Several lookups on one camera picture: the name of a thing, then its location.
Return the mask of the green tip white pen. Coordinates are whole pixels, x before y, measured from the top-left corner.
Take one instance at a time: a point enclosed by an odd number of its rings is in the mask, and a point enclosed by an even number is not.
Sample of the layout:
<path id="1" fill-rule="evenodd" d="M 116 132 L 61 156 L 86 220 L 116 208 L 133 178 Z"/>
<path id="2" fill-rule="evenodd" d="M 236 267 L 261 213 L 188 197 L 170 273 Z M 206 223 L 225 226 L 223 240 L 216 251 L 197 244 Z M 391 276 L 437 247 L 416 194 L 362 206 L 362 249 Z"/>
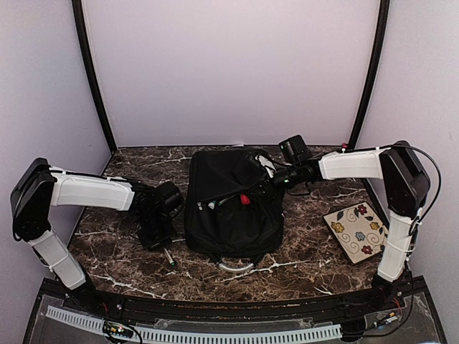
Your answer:
<path id="1" fill-rule="evenodd" d="M 176 261 L 175 259 L 172 257 L 171 253 L 169 252 L 169 250 L 164 247 L 164 254 L 167 258 L 167 261 L 168 263 L 172 266 L 172 267 L 175 267 L 176 266 Z"/>

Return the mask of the pink cap black marker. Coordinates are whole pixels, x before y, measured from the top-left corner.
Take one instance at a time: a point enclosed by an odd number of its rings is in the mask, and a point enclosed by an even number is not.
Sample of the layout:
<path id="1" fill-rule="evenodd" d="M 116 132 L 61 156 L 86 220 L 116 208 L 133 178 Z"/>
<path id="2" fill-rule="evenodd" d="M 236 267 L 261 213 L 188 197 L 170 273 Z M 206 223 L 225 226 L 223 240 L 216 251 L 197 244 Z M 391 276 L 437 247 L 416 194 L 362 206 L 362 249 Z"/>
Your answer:
<path id="1" fill-rule="evenodd" d="M 240 201 L 242 205 L 249 205 L 250 204 L 250 199 L 247 195 L 241 194 L 240 195 Z"/>

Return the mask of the small white marker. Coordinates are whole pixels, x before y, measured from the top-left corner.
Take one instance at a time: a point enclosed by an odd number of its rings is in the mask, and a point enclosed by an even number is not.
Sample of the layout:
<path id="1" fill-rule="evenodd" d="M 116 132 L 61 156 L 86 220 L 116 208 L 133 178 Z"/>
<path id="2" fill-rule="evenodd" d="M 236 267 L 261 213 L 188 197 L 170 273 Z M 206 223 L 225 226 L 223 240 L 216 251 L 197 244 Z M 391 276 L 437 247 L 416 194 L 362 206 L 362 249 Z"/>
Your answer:
<path id="1" fill-rule="evenodd" d="M 230 200 L 232 200 L 232 199 L 234 199 L 234 198 L 236 198 L 236 197 L 237 197 L 237 195 L 229 196 L 229 197 L 227 197 L 227 198 L 225 198 L 225 199 L 219 201 L 219 203 L 218 203 L 217 205 L 218 205 L 218 206 L 222 206 L 223 204 L 227 203 L 228 201 L 230 201 Z"/>

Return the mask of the black backpack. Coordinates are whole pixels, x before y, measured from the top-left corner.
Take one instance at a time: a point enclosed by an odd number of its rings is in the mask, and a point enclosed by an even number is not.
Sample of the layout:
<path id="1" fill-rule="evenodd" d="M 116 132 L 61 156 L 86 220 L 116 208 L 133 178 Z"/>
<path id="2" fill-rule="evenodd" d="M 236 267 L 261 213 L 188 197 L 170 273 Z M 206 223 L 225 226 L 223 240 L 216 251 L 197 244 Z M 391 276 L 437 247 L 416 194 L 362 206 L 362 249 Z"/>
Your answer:
<path id="1" fill-rule="evenodd" d="M 224 258 L 248 259 L 253 265 L 283 242 L 284 193 L 274 191 L 257 162 L 260 148 L 201 150 L 191 158 L 184 210 L 186 245 L 219 264 Z M 242 205 L 240 195 L 249 205 Z M 237 195 L 222 206 L 208 203 Z M 204 210 L 200 211 L 197 202 Z"/>

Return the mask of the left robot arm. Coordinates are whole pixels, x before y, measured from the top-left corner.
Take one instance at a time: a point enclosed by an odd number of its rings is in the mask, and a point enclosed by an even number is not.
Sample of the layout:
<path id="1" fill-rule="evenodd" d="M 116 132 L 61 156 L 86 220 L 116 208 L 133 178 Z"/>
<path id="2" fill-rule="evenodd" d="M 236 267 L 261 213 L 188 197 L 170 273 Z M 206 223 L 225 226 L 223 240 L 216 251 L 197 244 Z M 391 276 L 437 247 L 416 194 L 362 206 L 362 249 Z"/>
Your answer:
<path id="1" fill-rule="evenodd" d="M 96 312 L 100 295 L 68 249 L 71 235 L 60 238 L 54 220 L 63 214 L 73 229 L 88 207 L 112 209 L 133 215 L 137 236 L 145 250 L 162 247 L 176 231 L 173 218 L 184 205 L 179 188 L 167 181 L 149 186 L 122 176 L 98 176 L 52 166 L 35 158 L 10 194 L 12 232 L 36 252 L 47 268 L 70 291 L 85 312 Z"/>

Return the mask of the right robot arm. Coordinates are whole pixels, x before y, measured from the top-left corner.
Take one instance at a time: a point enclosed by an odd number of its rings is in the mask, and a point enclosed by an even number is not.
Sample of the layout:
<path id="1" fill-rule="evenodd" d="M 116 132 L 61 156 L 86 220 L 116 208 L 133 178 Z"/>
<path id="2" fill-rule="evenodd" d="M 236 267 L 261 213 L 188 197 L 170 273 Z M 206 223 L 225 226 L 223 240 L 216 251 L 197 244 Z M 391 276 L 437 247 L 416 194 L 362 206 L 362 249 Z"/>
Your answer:
<path id="1" fill-rule="evenodd" d="M 366 305 L 380 311 L 393 300 L 394 288 L 408 269 L 419 227 L 440 194 L 436 191 L 434 196 L 429 195 L 431 180 L 421 158 L 440 171 L 432 156 L 405 140 L 372 148 L 342 148 L 284 164 L 258 153 L 255 161 L 268 172 L 272 187 L 280 191 L 300 183 L 348 178 L 383 183 L 388 235 L 371 290 L 366 294 Z"/>

